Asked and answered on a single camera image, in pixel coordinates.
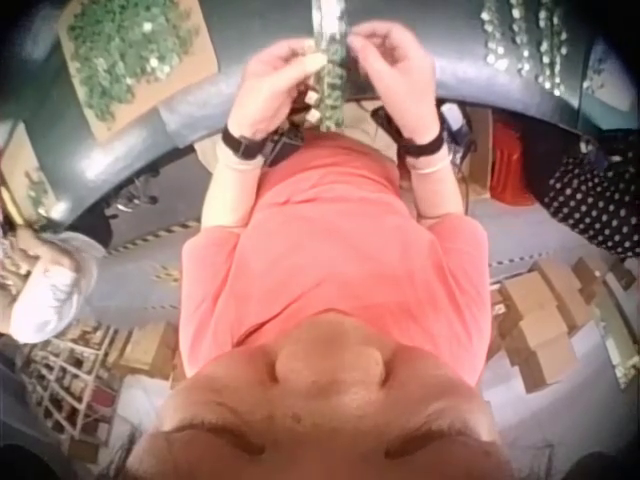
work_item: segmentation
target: circuit board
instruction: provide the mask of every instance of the circuit board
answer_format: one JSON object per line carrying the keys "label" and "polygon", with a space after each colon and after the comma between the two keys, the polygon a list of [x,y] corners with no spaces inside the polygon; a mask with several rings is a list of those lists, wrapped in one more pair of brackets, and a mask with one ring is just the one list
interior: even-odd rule
{"label": "circuit board", "polygon": [[326,53],[327,65],[314,78],[320,94],[317,106],[322,131],[340,131],[344,126],[347,83],[347,18],[345,0],[311,0],[313,30],[318,51]]}

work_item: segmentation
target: black watch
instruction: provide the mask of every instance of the black watch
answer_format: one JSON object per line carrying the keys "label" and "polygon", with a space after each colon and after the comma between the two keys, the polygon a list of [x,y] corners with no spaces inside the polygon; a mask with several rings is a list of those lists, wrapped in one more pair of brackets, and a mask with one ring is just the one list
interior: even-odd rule
{"label": "black watch", "polygon": [[267,139],[251,140],[245,137],[236,137],[225,125],[222,130],[222,143],[231,150],[240,160],[255,160],[262,153]]}
{"label": "black watch", "polygon": [[438,135],[436,138],[431,140],[429,143],[424,143],[422,145],[416,145],[409,139],[404,139],[398,143],[398,156],[401,157],[412,157],[412,158],[420,158],[420,157],[428,157],[430,155],[435,155],[444,146],[444,130],[442,129],[442,122],[440,122],[440,130],[438,131]]}

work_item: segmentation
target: worker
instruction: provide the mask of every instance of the worker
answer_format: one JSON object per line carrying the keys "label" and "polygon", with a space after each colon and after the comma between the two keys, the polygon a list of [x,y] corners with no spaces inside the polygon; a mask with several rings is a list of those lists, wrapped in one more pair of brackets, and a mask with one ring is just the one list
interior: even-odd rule
{"label": "worker", "polygon": [[40,236],[24,226],[9,245],[0,270],[0,334],[39,343],[77,317],[104,249],[78,233]]}
{"label": "worker", "polygon": [[256,54],[183,250],[188,378],[116,478],[512,478],[477,389],[487,235],[463,213],[434,59],[391,22],[348,43],[406,139],[418,219],[394,162],[339,134],[306,132],[262,171],[263,140],[327,59],[304,39]]}

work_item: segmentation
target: red shirt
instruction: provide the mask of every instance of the red shirt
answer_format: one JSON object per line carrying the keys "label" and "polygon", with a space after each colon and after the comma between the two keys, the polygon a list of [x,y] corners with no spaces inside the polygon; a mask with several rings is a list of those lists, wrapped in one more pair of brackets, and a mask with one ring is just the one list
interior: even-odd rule
{"label": "red shirt", "polygon": [[188,376],[328,309],[432,352],[470,384],[485,363],[484,229],[463,215],[422,227],[398,196],[395,166],[345,137],[320,137],[266,172],[246,229],[204,229],[182,268]]}

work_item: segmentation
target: polka dot fabric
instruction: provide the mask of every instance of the polka dot fabric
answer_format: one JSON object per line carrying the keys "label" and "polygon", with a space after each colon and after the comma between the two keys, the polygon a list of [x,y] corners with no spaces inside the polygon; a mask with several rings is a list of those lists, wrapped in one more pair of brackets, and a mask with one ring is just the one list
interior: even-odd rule
{"label": "polka dot fabric", "polygon": [[622,259],[640,256],[638,185],[633,167],[600,172],[584,158],[563,160],[541,202],[552,217]]}

